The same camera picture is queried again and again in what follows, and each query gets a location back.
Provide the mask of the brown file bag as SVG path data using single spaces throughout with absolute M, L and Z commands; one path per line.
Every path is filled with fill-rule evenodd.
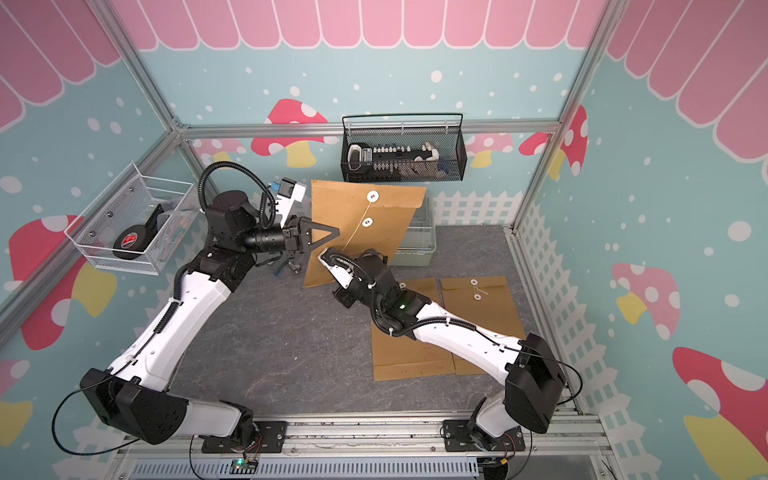
M 314 180 L 312 220 L 340 230 L 327 248 L 350 257 L 372 248 L 393 257 L 425 195 L 419 186 Z
M 444 278 L 436 281 L 441 305 L 453 314 L 504 336 L 526 337 L 505 276 Z M 485 371 L 452 354 L 458 376 Z
M 385 335 L 371 324 L 373 379 L 376 382 L 454 375 L 453 355 L 407 336 Z

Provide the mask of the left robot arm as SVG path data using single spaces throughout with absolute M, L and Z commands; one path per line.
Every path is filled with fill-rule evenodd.
M 214 162 L 201 173 L 197 196 L 208 222 L 204 247 L 180 267 L 161 312 L 105 370 L 90 369 L 83 394 L 105 425 L 157 445 L 181 435 L 211 438 L 247 453 L 261 441 L 250 408 L 170 394 L 171 377 L 211 315 L 248 272 L 296 256 L 337 238 L 338 228 L 292 214 L 300 185 L 284 179 L 272 190 L 251 170 Z

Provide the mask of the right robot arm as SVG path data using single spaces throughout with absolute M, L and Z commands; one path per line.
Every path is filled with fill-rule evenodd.
M 369 309 L 373 325 L 391 338 L 435 345 L 474 364 L 504 387 L 483 400 L 468 421 L 472 442 L 489 450 L 508 431 L 548 432 L 566 387 L 566 363 L 555 358 L 539 335 L 521 339 L 463 319 L 429 297 L 403 286 L 386 257 L 369 249 L 349 257 L 335 248 L 319 255 L 338 284 L 334 297 L 349 308 Z

